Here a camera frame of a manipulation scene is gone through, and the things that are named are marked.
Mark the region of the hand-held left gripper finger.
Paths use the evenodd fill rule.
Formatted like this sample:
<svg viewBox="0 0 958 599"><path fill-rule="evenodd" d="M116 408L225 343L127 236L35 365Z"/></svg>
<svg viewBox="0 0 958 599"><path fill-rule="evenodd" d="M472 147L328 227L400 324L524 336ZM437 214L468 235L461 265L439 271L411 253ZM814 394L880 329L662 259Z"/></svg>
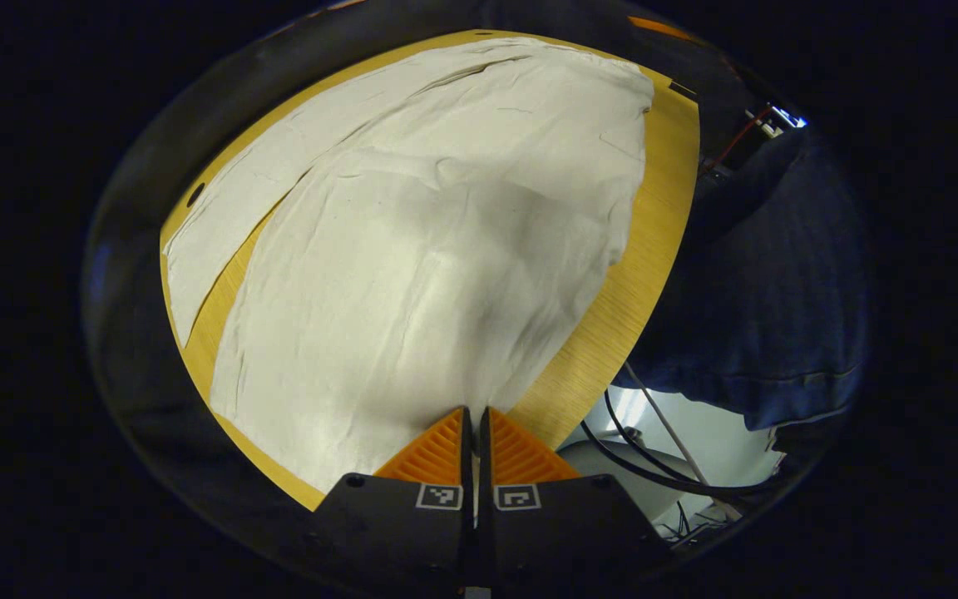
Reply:
<svg viewBox="0 0 958 599"><path fill-rule="evenodd" d="M460 596L474 524L472 422L460 407L376 473L347 473L313 516L313 557L370 596Z"/></svg>
<svg viewBox="0 0 958 599"><path fill-rule="evenodd" d="M578 473L506 414L479 440L479 567L495 596L628 596L670 563L613 475Z"/></svg>

